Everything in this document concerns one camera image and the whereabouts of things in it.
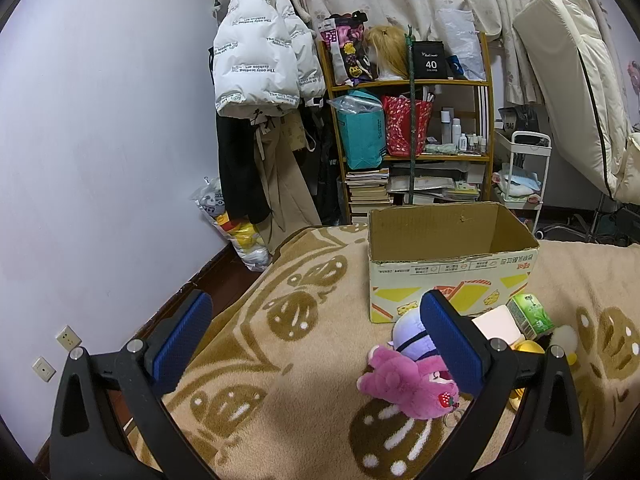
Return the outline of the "red patterned gift bag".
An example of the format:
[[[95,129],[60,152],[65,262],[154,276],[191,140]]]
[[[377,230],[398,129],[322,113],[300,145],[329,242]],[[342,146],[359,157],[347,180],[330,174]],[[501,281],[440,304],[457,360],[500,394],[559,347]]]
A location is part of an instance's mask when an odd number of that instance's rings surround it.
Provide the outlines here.
[[[387,154],[394,157],[409,157],[409,116],[410,99],[408,96],[383,96],[382,105],[385,116],[385,134]],[[416,154],[423,152],[427,128],[433,111],[433,99],[416,101]]]

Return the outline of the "pink white sponge block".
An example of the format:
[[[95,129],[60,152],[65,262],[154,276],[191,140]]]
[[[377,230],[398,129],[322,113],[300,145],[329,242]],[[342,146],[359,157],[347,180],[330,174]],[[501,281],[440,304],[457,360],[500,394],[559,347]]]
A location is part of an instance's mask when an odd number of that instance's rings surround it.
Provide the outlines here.
[[[487,340],[502,339],[508,346],[513,347],[525,339],[505,304],[477,315],[472,321]]]

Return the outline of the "wooden bookshelf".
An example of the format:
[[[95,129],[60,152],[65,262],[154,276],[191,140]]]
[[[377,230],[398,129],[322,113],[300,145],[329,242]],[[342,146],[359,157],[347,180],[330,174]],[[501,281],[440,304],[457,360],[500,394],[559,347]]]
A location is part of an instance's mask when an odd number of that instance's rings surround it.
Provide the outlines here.
[[[323,70],[323,76],[326,80],[326,90],[330,99],[334,99],[339,94],[349,92],[349,90],[380,90],[388,92],[393,88],[409,88],[410,99],[410,156],[409,158],[385,156],[384,162],[409,162],[410,164],[410,184],[409,196],[413,198],[414,192],[414,176],[416,175],[416,162],[472,162],[472,164],[484,165],[484,176],[482,187],[480,188],[480,200],[486,202],[490,199],[491,193],[491,175],[494,166],[495,154],[495,100],[494,100],[494,84],[492,83],[490,56],[488,48],[487,36],[484,32],[477,33],[477,39],[480,43],[480,53],[485,70],[484,80],[462,80],[462,79],[416,79],[413,70],[412,59],[412,40],[408,40],[408,62],[409,62],[409,79],[408,80],[376,80],[369,81],[356,88],[349,86],[339,86],[335,83],[334,70],[328,49],[322,40],[317,41],[317,50],[320,64]],[[460,116],[464,119],[475,120],[475,132],[480,134],[486,141],[486,151],[483,154],[470,154],[464,152],[457,155],[418,155],[416,154],[416,127],[418,126],[418,115],[416,114],[416,87],[433,87],[443,86],[452,88],[471,88],[474,93],[474,110],[462,110]]]

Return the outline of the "blonde wig on stand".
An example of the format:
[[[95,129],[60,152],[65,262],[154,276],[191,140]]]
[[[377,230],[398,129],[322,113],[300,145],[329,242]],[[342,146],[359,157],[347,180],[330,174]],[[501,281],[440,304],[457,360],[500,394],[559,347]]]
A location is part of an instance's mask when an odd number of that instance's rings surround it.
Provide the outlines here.
[[[376,25],[364,35],[379,80],[407,79],[408,61],[405,32],[392,25]]]

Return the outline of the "cardboard box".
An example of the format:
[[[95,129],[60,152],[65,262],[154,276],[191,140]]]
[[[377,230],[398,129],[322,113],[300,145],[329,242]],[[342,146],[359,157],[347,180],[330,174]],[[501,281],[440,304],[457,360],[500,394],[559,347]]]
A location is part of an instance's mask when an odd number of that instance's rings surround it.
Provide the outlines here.
[[[393,206],[369,214],[369,318],[393,323],[438,290],[462,315],[524,292],[538,240],[494,202]]]

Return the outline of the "wall socket upper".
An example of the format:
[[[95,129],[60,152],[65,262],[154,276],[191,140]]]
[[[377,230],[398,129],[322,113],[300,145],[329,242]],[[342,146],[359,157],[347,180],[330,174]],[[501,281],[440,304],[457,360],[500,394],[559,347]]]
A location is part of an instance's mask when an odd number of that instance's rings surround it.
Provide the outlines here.
[[[71,352],[81,345],[80,337],[70,326],[65,326],[60,330],[55,339],[67,352]]]

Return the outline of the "beige coat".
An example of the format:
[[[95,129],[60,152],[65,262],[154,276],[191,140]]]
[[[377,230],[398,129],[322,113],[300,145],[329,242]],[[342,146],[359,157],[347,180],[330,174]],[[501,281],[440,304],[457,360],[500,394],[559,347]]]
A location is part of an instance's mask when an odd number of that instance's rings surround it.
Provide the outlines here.
[[[268,205],[265,220],[253,222],[270,255],[291,235],[321,220],[290,141],[304,148],[305,129],[297,110],[270,118],[255,133],[255,162]]]

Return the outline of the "white puffer jacket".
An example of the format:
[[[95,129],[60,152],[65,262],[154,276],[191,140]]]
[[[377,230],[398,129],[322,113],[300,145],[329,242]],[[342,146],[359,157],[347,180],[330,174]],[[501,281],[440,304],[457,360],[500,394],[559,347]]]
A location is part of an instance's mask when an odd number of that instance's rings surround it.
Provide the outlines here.
[[[326,83],[314,33],[291,0],[230,0],[212,50],[221,117],[280,117],[319,106]]]

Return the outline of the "green pole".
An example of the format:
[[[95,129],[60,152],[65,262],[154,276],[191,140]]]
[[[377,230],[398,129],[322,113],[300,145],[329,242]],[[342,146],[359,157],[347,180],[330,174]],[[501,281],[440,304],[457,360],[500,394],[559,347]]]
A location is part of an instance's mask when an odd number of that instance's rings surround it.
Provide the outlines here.
[[[418,118],[416,117],[416,76],[414,76],[414,64],[413,64],[413,44],[414,36],[412,27],[408,26],[408,32],[406,35],[407,46],[407,63],[408,63],[408,75],[409,75],[409,99],[410,99],[410,122],[409,122],[409,185],[408,185],[408,204],[414,205],[414,181],[416,180],[416,140],[418,135],[416,127],[418,126]]]

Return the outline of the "plastic bag of toys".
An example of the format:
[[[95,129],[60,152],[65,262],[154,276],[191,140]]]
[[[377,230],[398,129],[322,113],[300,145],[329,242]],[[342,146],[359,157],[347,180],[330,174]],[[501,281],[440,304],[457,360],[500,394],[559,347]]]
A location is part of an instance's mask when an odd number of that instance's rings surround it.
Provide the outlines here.
[[[229,217],[219,179],[212,180],[205,177],[204,184],[190,196],[190,201],[198,207],[213,228],[232,245],[248,270],[264,272],[268,268],[271,255],[262,237],[248,220],[232,220]]]

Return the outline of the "cream folded mattress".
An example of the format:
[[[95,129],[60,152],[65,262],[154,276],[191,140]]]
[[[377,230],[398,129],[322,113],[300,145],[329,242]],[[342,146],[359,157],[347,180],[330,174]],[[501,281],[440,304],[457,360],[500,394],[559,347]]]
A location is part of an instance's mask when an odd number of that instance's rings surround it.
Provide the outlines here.
[[[588,0],[533,0],[514,18],[562,157],[612,200],[639,203],[639,133]]]

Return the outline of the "wall socket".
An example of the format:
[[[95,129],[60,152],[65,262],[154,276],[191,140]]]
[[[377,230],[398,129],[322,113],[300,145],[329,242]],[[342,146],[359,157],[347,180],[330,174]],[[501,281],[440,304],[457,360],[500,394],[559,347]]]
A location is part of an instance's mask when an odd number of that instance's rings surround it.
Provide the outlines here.
[[[55,339],[67,352],[71,352],[81,345],[80,337],[70,326],[65,326],[60,330]]]
[[[44,382],[50,382],[56,373],[56,369],[43,356],[38,356],[32,364],[32,370]]]

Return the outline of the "green tissue pack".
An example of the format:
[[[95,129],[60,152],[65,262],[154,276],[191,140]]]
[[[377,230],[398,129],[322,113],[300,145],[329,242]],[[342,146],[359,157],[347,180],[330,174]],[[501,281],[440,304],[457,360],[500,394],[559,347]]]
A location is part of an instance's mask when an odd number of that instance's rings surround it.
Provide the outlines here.
[[[555,329],[555,325],[547,311],[544,310],[542,303],[529,292],[514,295],[506,307],[526,339],[535,340]]]

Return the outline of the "purple printed bag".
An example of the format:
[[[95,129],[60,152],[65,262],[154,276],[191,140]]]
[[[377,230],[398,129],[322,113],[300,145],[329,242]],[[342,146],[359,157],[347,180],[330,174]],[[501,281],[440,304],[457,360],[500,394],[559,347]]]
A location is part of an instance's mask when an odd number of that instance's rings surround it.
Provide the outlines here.
[[[338,86],[356,87],[374,79],[372,65],[364,45],[364,24],[368,20],[362,11],[332,14],[319,25],[323,43],[333,65]]]

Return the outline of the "beige patterned blanket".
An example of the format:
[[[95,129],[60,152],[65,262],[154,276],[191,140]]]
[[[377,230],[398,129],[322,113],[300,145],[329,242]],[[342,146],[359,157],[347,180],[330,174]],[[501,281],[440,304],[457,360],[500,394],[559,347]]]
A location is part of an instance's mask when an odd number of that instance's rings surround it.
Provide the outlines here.
[[[586,466],[639,404],[639,249],[544,242],[528,283],[576,330]],[[308,229],[210,324],[164,404],[224,479],[411,479],[461,419],[418,422],[360,393],[390,326],[368,313],[365,226]]]

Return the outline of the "pink strawberry bear plush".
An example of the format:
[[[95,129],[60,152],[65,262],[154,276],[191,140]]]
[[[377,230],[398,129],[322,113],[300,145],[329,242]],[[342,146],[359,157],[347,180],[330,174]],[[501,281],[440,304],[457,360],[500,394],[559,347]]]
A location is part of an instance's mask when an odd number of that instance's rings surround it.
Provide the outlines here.
[[[406,416],[429,420],[459,407],[460,390],[441,356],[413,361],[382,346],[368,356],[370,372],[357,380],[359,392],[394,404]]]

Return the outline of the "white-haired purple doll plush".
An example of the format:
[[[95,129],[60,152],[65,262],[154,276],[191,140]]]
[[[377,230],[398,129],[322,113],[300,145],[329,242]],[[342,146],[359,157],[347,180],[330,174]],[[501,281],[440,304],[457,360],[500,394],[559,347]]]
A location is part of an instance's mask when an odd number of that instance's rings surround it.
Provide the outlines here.
[[[411,309],[398,318],[392,330],[392,347],[413,361],[439,355],[419,308]]]

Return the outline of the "wall socket lower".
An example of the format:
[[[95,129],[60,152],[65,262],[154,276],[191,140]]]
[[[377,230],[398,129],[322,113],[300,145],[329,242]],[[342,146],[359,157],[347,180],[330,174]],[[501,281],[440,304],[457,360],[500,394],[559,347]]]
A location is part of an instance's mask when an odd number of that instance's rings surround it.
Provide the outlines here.
[[[50,382],[56,373],[56,369],[43,356],[38,356],[32,364],[32,370],[44,382]]]

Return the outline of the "stack of books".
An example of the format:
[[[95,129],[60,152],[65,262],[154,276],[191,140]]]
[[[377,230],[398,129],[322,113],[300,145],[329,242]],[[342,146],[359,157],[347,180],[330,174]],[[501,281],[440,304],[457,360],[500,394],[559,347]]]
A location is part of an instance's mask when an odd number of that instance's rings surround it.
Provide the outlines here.
[[[393,197],[388,192],[390,170],[349,171],[345,177],[348,206],[353,216],[365,216],[374,208],[390,206]]]

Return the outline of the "teal shopping bag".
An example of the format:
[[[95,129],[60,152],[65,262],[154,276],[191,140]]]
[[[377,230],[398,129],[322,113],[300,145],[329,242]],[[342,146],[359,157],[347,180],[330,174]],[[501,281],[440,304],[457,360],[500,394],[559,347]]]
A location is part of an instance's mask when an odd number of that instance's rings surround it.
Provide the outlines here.
[[[346,162],[352,170],[378,168],[386,150],[382,102],[369,92],[350,90],[332,104]]]

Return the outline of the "black coat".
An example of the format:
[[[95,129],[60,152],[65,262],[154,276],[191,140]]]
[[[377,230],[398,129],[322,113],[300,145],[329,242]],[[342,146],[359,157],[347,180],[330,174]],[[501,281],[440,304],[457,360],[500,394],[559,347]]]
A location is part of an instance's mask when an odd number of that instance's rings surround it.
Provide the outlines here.
[[[216,115],[218,169],[224,206],[229,218],[251,224],[271,214],[255,157],[256,128],[247,119]]]

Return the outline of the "black box with 40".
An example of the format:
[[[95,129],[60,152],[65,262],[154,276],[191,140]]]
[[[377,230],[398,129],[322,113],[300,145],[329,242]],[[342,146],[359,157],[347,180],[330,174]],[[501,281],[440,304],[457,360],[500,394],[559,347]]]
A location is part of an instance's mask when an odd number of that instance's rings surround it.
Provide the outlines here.
[[[441,41],[416,41],[412,47],[414,78],[446,79],[447,62]]]

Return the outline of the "white fluffy penguin plush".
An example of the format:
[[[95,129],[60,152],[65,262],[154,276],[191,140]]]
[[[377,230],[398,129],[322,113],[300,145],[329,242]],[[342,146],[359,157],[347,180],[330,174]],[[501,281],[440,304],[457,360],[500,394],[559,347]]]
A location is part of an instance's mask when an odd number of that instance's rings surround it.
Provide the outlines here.
[[[578,336],[572,326],[562,325],[555,327],[549,344],[563,349],[569,366],[573,366],[577,362]]]

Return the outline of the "white utility cart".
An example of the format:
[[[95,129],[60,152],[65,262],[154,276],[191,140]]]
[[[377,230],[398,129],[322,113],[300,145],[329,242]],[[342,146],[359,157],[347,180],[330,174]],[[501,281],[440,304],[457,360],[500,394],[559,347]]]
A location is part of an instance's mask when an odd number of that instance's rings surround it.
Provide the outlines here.
[[[491,198],[512,212],[531,212],[524,219],[529,231],[536,234],[552,154],[551,138],[535,131],[496,132],[499,169],[491,176]]]

